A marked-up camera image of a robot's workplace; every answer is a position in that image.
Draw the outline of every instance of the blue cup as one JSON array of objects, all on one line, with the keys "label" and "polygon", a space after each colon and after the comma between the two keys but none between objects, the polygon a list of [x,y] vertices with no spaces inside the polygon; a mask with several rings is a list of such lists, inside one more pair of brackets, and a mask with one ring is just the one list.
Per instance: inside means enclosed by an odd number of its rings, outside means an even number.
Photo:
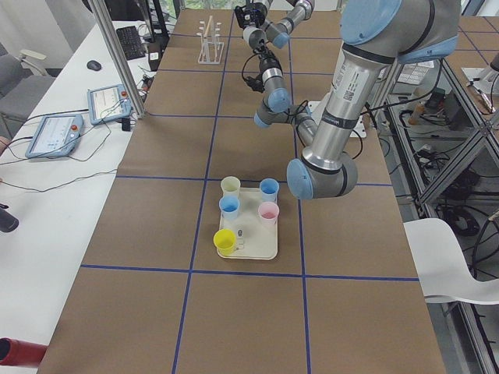
[{"label": "blue cup", "polygon": [[278,201],[279,182],[272,178],[266,178],[260,182],[260,191],[263,201]]},{"label": "blue cup", "polygon": [[218,202],[221,215],[228,221],[233,221],[239,214],[239,199],[235,196],[224,196]]}]

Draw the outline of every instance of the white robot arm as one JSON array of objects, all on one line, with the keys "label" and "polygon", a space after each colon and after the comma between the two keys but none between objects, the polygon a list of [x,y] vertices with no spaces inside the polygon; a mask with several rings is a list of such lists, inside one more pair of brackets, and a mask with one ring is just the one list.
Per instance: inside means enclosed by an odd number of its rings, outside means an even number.
[{"label": "white robot arm", "polygon": [[[269,2],[261,1],[265,6]],[[290,2],[295,6],[292,13],[300,15],[300,20],[307,19],[301,6],[304,2]],[[313,10],[313,3],[307,3]],[[341,196],[354,188],[356,166],[344,151],[345,144],[380,71],[396,60],[409,64],[451,54],[457,45],[460,13],[459,0],[349,1],[341,21],[344,60],[334,72],[333,91],[320,123],[316,124],[306,111],[296,106],[289,108],[287,113],[295,113],[289,116],[269,110],[264,101],[255,114],[260,127],[293,122],[307,145],[301,159],[288,165],[288,187],[296,198]],[[260,29],[267,36],[274,34],[274,29],[281,30],[279,25],[286,24],[285,20],[271,31],[270,27]]]}]

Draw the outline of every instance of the keyboard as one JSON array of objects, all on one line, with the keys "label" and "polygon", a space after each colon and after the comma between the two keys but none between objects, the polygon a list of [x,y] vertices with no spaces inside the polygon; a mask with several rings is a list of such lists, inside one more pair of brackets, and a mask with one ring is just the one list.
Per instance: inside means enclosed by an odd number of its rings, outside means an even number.
[{"label": "keyboard", "polygon": [[139,31],[135,26],[127,26],[116,29],[119,43],[122,45],[125,52],[126,60],[133,60],[141,58],[146,55],[142,47],[142,40],[140,39]]}]

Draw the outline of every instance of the blue-framed tablet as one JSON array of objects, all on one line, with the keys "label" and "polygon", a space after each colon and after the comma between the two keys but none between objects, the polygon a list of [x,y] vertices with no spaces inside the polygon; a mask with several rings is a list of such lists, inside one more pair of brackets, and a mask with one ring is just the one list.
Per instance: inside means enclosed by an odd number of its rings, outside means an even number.
[{"label": "blue-framed tablet", "polygon": [[132,113],[132,103],[122,84],[88,90],[87,99],[92,125],[113,122]]},{"label": "blue-framed tablet", "polygon": [[83,128],[81,115],[47,115],[26,151],[27,158],[68,156],[80,141]]}]

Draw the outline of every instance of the tray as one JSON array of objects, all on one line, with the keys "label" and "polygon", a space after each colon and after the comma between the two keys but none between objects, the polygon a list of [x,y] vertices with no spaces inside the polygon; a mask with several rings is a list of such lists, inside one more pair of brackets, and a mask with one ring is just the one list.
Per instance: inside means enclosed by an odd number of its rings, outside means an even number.
[{"label": "tray", "polygon": [[241,188],[239,191],[239,215],[233,221],[220,216],[220,229],[235,232],[237,248],[228,256],[217,253],[224,259],[273,259],[278,254],[278,222],[268,228],[258,217],[258,206],[262,203],[260,189]]}]

